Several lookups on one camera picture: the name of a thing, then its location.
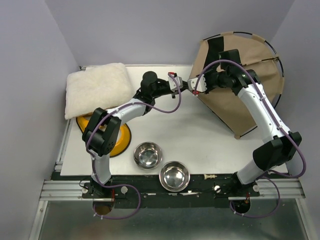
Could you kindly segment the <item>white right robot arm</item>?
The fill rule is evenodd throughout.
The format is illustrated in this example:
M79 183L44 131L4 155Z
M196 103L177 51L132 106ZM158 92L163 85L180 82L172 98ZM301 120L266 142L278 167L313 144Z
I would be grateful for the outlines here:
M264 87L252 70L241 64L237 49L218 53L218 59L202 71L206 92L221 88L231 89L246 106L258 129L263 144L252 153L252 160L233 175L230 191L241 196L248 190L248 184L273 168L290 161L302 142L299 132L292 132L267 98Z

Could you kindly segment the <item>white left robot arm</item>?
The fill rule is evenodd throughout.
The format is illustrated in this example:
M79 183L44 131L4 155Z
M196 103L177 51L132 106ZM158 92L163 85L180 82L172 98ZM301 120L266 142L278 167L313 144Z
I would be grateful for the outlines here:
M92 179L96 182L93 191L101 198L107 197L111 191L108 183L111 178L110 153L116 145L120 127L127 122L146 115L151 109L170 114L178 110L182 101L182 92L194 91L191 83L182 80L174 72L167 74L168 80L158 78L153 71L143 74L140 88L127 103L111 110L96 108L82 134L86 151L91 156ZM178 95L178 104L173 110L155 107L155 99Z

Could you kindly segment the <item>white fluffy pet cushion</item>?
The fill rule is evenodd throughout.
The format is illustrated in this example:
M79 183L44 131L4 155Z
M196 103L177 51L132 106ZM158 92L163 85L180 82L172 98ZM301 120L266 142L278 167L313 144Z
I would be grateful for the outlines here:
M66 78L66 120L125 104L134 95L132 81L123 63L87 67Z

